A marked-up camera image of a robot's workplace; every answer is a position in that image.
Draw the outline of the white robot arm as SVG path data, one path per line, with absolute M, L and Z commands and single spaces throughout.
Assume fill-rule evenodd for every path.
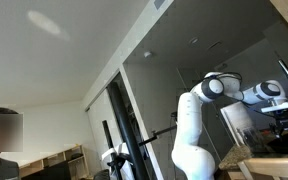
M 281 121 L 288 113 L 288 98 L 277 80 L 266 80 L 241 90 L 242 76 L 236 72 L 209 72 L 188 92 L 180 95 L 177 107 L 177 130 L 171 159 L 188 180 L 215 180 L 215 160 L 198 145 L 202 130 L 202 106 L 226 96 L 246 105 L 271 101 L 262 113 L 272 112 Z

